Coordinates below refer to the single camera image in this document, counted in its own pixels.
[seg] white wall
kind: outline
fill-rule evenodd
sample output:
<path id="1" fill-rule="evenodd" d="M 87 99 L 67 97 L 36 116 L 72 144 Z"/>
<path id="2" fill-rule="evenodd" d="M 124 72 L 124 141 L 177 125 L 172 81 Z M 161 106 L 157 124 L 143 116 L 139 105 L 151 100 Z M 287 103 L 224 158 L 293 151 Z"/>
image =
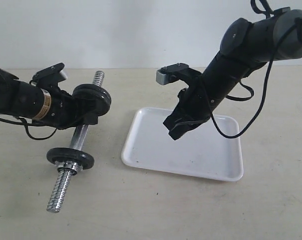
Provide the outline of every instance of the white wall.
<path id="1" fill-rule="evenodd" d="M 269 4 L 302 9 L 302 0 Z M 263 18 L 250 0 L 0 0 L 0 66 L 204 67 L 239 17 Z"/>

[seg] plastic tray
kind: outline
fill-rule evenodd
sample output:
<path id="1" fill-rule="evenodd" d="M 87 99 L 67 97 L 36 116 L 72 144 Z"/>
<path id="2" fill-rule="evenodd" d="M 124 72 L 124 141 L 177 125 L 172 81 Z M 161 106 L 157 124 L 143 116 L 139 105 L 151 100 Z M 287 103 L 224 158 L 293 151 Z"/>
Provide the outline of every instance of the plastic tray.
<path id="1" fill-rule="evenodd" d="M 136 112 L 121 154 L 125 165 L 228 182 L 241 179 L 240 138 L 224 138 L 210 120 L 175 141 L 163 125 L 171 113 L 172 110 L 153 107 Z M 239 132 L 235 119 L 214 116 L 224 133 Z"/>

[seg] beige table surface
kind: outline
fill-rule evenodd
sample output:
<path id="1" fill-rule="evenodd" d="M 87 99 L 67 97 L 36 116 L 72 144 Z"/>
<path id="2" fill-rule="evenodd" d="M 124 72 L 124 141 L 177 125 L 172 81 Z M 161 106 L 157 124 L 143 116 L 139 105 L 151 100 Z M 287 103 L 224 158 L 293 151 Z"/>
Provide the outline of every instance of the beige table surface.
<path id="1" fill-rule="evenodd" d="M 67 69 L 61 87 L 91 83 L 96 69 Z M 29 81 L 36 70 L 9 70 Z M 260 101 L 265 68 L 244 82 L 256 96 L 225 100 L 215 111 L 240 128 Z M 57 177 L 46 160 L 68 147 L 72 129 L 46 141 L 29 139 L 22 126 L 0 122 L 0 240 L 302 240 L 302 66 L 274 67 L 261 116 L 241 137 L 244 176 L 221 183 L 135 169 L 120 159 L 135 112 L 173 108 L 184 84 L 160 86 L 155 69 L 105 70 L 112 107 L 89 129 L 84 150 L 94 168 L 72 178 L 62 211 L 46 212 Z M 247 92 L 237 87 L 233 95 Z M 51 128 L 32 129 L 37 137 Z"/>

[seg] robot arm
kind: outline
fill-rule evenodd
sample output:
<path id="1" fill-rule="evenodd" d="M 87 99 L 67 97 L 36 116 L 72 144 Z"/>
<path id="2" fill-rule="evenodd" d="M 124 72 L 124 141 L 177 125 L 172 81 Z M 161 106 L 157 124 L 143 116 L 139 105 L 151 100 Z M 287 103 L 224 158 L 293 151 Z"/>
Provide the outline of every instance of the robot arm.
<path id="1" fill-rule="evenodd" d="M 212 118 L 212 111 L 225 97 L 229 98 L 229 92 L 242 78 L 267 62 L 302 58 L 302 10 L 286 7 L 275 10 L 273 15 L 255 23 L 243 18 L 235 21 L 203 73 L 183 63 L 157 71 L 156 81 L 161 85 L 179 79 L 189 85 L 180 91 L 179 103 L 163 123 L 174 140 Z"/>
<path id="2" fill-rule="evenodd" d="M 73 94 L 59 88 L 66 80 L 64 64 L 37 72 L 30 83 L 0 69 L 0 115 L 10 115 L 22 122 L 0 121 L 28 126 L 50 126 L 59 130 L 78 125 L 97 124 L 98 117 L 110 109 L 111 97 L 93 84 L 77 86 Z M 29 124 L 23 118 L 32 119 Z"/>

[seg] gold band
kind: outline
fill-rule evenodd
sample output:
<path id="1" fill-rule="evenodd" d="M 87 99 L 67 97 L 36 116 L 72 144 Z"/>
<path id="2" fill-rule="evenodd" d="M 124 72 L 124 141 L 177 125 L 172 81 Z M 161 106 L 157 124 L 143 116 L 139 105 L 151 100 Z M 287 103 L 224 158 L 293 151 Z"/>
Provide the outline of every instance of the gold band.
<path id="1" fill-rule="evenodd" d="M 39 113 L 35 117 L 33 117 L 34 120 L 41 120 L 43 117 L 45 117 L 52 105 L 52 98 L 50 93 L 44 89 L 42 89 L 42 91 L 44 93 L 44 103 Z"/>

